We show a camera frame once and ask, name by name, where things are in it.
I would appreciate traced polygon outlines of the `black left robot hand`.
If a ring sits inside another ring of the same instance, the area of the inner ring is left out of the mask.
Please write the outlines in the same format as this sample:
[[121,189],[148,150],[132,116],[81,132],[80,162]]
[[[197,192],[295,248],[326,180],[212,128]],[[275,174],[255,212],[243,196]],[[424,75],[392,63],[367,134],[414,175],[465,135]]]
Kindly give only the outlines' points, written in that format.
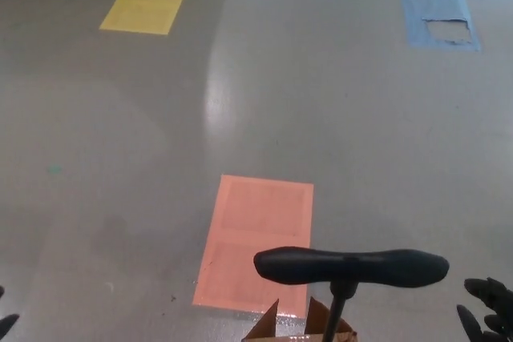
[[13,313],[0,319],[0,339],[3,339],[19,319],[19,314]]

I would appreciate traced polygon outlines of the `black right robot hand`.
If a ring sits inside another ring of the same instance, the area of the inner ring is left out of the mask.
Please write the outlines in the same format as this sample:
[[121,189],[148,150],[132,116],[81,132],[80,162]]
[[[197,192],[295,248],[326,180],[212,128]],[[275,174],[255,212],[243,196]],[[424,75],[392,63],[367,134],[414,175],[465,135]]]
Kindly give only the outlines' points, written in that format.
[[469,340],[512,341],[512,290],[490,277],[465,279],[464,288],[493,311],[484,317],[488,330],[483,331],[468,308],[461,304],[457,306],[458,317]]

